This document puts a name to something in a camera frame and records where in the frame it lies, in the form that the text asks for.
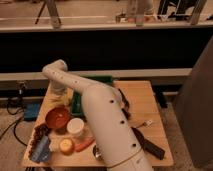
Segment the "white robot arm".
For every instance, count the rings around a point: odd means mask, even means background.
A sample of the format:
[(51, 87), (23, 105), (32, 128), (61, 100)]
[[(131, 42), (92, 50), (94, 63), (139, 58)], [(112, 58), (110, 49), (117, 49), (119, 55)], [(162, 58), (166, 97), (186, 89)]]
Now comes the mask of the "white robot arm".
[(46, 65), (42, 73), (56, 88), (69, 87), (81, 95), (81, 106), (107, 171), (154, 171), (121, 110), (120, 92), (107, 84), (67, 72), (63, 60)]

